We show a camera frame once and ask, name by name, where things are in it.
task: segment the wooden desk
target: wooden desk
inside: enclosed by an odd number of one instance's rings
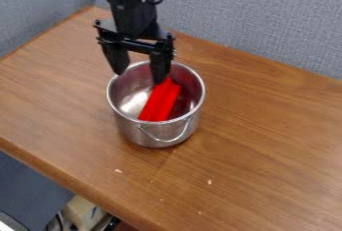
[[[85,9],[1,60],[1,149],[140,230],[340,231],[342,82],[177,33],[200,127],[141,148],[105,99],[104,16]]]

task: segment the red object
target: red object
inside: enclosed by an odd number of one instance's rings
[[[176,98],[180,93],[180,86],[168,77],[163,83],[153,87],[151,96],[139,115],[139,120],[161,122],[168,119]]]

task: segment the metal pot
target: metal pot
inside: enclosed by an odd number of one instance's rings
[[[173,146],[191,136],[197,127],[205,94],[204,83],[196,72],[175,61],[169,76],[181,86],[181,92],[171,118],[163,122],[137,120],[153,86],[148,61],[131,65],[120,76],[113,76],[108,84],[106,98],[117,129],[129,141],[144,147]]]

